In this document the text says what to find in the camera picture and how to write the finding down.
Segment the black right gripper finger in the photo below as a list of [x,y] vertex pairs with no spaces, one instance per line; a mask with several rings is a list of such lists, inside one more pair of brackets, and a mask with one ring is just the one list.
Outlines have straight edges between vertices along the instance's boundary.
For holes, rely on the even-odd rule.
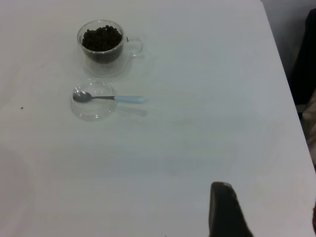
[[209,203],[210,237],[252,237],[237,195],[229,183],[213,182]]

